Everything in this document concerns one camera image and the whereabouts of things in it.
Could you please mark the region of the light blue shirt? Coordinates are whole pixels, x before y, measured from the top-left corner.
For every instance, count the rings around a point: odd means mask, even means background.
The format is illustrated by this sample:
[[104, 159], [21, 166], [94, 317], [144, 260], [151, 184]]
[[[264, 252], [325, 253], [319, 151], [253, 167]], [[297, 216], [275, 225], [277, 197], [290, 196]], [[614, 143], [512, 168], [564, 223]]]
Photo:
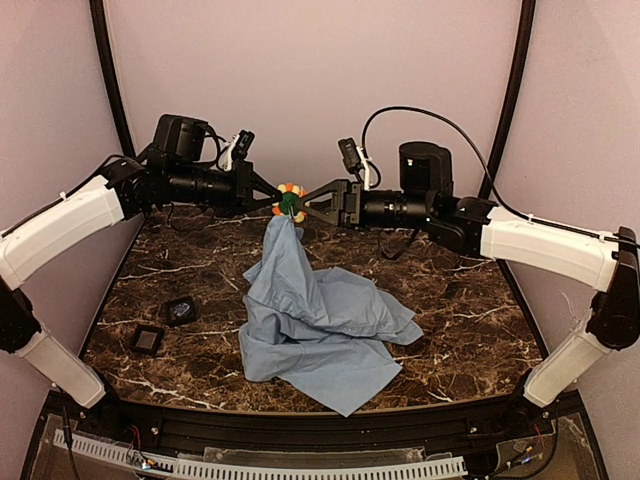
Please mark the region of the light blue shirt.
[[289, 218], [273, 217], [261, 260], [244, 274], [244, 376], [280, 378], [348, 417], [400, 373], [387, 344], [410, 345], [423, 331], [412, 310], [371, 280], [340, 267], [313, 269], [302, 236]]

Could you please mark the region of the plush sunflower brooch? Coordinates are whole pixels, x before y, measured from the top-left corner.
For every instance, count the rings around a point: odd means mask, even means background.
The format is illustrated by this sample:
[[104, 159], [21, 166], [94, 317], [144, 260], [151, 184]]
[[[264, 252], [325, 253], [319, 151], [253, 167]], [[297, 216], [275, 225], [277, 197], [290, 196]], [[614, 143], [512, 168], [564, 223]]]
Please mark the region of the plush sunflower brooch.
[[296, 207], [296, 201], [306, 195], [304, 188], [293, 183], [281, 183], [277, 189], [282, 194], [282, 198], [272, 205], [272, 214], [290, 217], [295, 223], [302, 223], [307, 213]]

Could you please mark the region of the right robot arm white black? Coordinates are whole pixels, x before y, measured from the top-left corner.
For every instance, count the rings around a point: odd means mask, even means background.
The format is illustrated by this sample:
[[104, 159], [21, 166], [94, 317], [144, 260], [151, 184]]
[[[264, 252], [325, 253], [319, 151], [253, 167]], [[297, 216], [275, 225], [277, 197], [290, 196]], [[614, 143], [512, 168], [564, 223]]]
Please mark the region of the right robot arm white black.
[[399, 147], [400, 188], [332, 181], [299, 198], [297, 209], [344, 228], [411, 229], [471, 257], [506, 260], [574, 279], [595, 290], [591, 316], [516, 391], [544, 408], [613, 350], [639, 338], [639, 260], [632, 230], [581, 230], [517, 214], [477, 197], [453, 195], [449, 150], [424, 141]]

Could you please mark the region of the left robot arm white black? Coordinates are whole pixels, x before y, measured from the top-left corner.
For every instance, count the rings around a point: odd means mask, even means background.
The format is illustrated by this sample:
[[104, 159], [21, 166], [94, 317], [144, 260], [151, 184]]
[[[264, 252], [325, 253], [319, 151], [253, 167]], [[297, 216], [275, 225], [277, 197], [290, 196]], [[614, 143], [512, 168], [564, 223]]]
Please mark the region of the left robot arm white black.
[[78, 187], [2, 231], [2, 351], [26, 360], [79, 406], [98, 404], [103, 381], [36, 319], [22, 286], [84, 239], [170, 203], [233, 217], [280, 201], [281, 192], [247, 159], [254, 138], [242, 130], [221, 143], [207, 121], [164, 114], [139, 155], [110, 156]]

